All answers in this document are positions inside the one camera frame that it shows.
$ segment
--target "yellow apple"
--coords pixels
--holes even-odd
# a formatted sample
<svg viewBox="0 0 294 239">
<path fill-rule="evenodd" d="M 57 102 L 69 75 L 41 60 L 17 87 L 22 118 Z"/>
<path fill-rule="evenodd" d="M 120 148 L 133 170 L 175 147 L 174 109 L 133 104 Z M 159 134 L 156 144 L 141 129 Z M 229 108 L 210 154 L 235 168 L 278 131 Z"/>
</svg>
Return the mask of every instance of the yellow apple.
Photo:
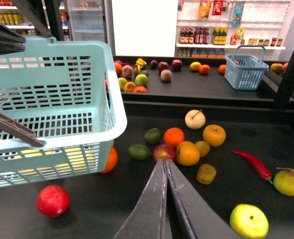
<svg viewBox="0 0 294 239">
<path fill-rule="evenodd" d="M 264 239 L 268 234 L 269 222 L 258 207 L 239 204 L 230 215 L 230 227 L 242 239 Z"/>
<path fill-rule="evenodd" d="M 200 110 L 191 110 L 185 116 L 185 123 L 190 129 L 199 129 L 206 123 L 206 117 Z"/>
<path fill-rule="evenodd" d="M 203 130 L 202 137 L 211 147 L 218 147 L 225 141 L 226 131 L 219 125 L 210 124 Z"/>
</svg>

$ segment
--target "refrigerator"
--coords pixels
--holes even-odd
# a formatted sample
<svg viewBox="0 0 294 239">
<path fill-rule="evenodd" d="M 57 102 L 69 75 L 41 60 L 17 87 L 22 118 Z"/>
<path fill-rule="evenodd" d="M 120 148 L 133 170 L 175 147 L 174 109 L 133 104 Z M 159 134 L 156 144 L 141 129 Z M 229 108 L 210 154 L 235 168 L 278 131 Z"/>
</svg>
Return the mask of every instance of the refrigerator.
<svg viewBox="0 0 294 239">
<path fill-rule="evenodd" d="M 65 0 L 71 40 L 107 42 L 103 0 Z"/>
</svg>

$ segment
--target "blue basket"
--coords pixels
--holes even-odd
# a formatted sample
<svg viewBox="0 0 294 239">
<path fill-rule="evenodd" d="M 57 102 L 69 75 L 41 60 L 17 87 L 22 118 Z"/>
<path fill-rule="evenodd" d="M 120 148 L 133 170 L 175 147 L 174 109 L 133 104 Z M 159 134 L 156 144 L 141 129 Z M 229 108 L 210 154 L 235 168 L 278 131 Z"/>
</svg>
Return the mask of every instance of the blue basket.
<svg viewBox="0 0 294 239">
<path fill-rule="evenodd" d="M 251 55 L 236 55 L 236 51 L 241 47 L 261 47 L 259 58 Z M 256 90 L 264 76 L 264 73 L 269 69 L 269 66 L 264 63 L 265 55 L 264 46 L 239 46 L 233 55 L 227 55 L 227 67 L 225 78 L 230 85 L 236 90 Z"/>
<path fill-rule="evenodd" d="M 100 172 L 127 126 L 111 49 L 99 41 L 27 37 L 24 52 L 1 55 L 0 112 L 45 142 L 0 130 L 0 187 Z"/>
</svg>

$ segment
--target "red chili pepper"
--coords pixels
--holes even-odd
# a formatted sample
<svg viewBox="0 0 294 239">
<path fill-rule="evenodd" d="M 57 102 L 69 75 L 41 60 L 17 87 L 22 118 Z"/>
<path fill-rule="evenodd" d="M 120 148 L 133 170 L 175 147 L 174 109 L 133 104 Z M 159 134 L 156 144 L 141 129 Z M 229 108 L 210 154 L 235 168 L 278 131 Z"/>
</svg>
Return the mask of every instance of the red chili pepper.
<svg viewBox="0 0 294 239">
<path fill-rule="evenodd" d="M 255 156 L 253 156 L 253 155 L 251 155 L 251 154 L 249 154 L 247 152 L 238 151 L 238 150 L 233 150 L 232 152 L 234 154 L 239 155 L 239 156 L 245 158 L 246 160 L 248 160 L 251 163 L 251 165 L 254 167 L 254 169 L 256 170 L 258 175 L 260 176 L 260 178 L 262 178 L 263 180 L 266 180 L 266 181 L 268 180 L 271 184 L 273 184 L 273 182 L 271 180 L 272 179 L 271 172 Z"/>
</svg>

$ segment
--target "orange fruit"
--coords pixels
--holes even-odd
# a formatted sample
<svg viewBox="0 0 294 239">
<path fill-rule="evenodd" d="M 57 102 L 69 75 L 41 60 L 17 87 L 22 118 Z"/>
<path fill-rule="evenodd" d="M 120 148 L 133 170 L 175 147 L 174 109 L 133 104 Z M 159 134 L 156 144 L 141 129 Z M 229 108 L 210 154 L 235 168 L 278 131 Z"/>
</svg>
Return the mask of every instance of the orange fruit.
<svg viewBox="0 0 294 239">
<path fill-rule="evenodd" d="M 115 65 L 115 70 L 116 70 L 117 76 L 120 76 L 123 72 L 123 66 L 117 62 L 114 62 L 114 65 Z"/>
<path fill-rule="evenodd" d="M 136 88 L 136 84 L 132 81 L 128 81 L 124 86 L 125 92 L 133 92 L 133 90 Z"/>
<path fill-rule="evenodd" d="M 111 147 L 111 150 L 109 151 L 108 159 L 106 162 L 106 166 L 104 170 L 99 173 L 104 174 L 104 173 L 108 173 L 109 171 L 112 171 L 116 167 L 117 162 L 118 162 L 117 151 L 114 147 Z"/>
<path fill-rule="evenodd" d="M 224 75 L 226 73 L 226 68 L 227 68 L 227 65 L 221 65 L 221 66 L 219 66 L 219 69 L 218 69 L 219 74 L 220 75 Z"/>
<path fill-rule="evenodd" d="M 176 155 L 178 164 L 189 167 L 198 163 L 200 150 L 193 142 L 183 141 L 177 146 Z"/>
<path fill-rule="evenodd" d="M 203 75 L 209 74 L 209 72 L 210 72 L 210 66 L 208 66 L 208 65 L 201 65 L 199 67 L 199 72 L 201 74 L 203 74 Z"/>
<path fill-rule="evenodd" d="M 185 139 L 185 134 L 183 131 L 177 127 L 169 128 L 163 135 L 163 141 L 170 146 L 177 148 L 177 146 L 183 142 Z"/>
<path fill-rule="evenodd" d="M 218 147 L 225 141 L 226 131 L 219 125 L 210 124 L 203 130 L 202 137 L 211 147 Z"/>
</svg>

